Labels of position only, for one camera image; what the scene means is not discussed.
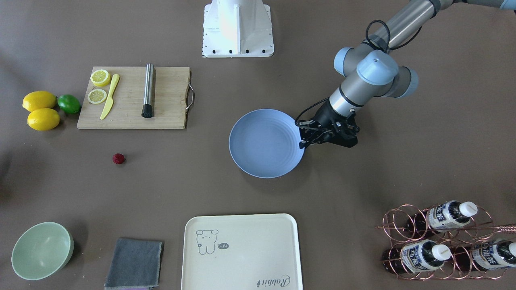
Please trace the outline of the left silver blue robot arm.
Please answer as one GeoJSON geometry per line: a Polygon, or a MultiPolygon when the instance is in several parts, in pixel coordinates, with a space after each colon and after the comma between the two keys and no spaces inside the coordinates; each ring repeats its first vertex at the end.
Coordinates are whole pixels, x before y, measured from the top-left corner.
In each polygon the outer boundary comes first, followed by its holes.
{"type": "Polygon", "coordinates": [[[340,49],[334,58],[335,70],[345,77],[330,97],[319,101],[321,107],[309,120],[295,118],[299,128],[300,149],[313,144],[332,143],[343,147],[357,144],[360,128],[356,113],[374,97],[402,98],[418,87],[418,74],[399,66],[389,55],[402,48],[420,32],[425,22],[453,0],[411,0],[372,35],[368,33],[355,47],[340,49]]]}

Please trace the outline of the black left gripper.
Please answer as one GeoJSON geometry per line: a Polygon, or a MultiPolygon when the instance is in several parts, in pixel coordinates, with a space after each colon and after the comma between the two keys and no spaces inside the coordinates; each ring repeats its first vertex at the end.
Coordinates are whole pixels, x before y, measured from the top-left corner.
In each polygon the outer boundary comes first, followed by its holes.
{"type": "Polygon", "coordinates": [[[313,144],[329,142],[334,137],[334,131],[350,130],[352,123],[338,114],[326,100],[313,116],[313,121],[299,122],[298,127],[302,139],[299,149],[303,150],[313,144]]]}

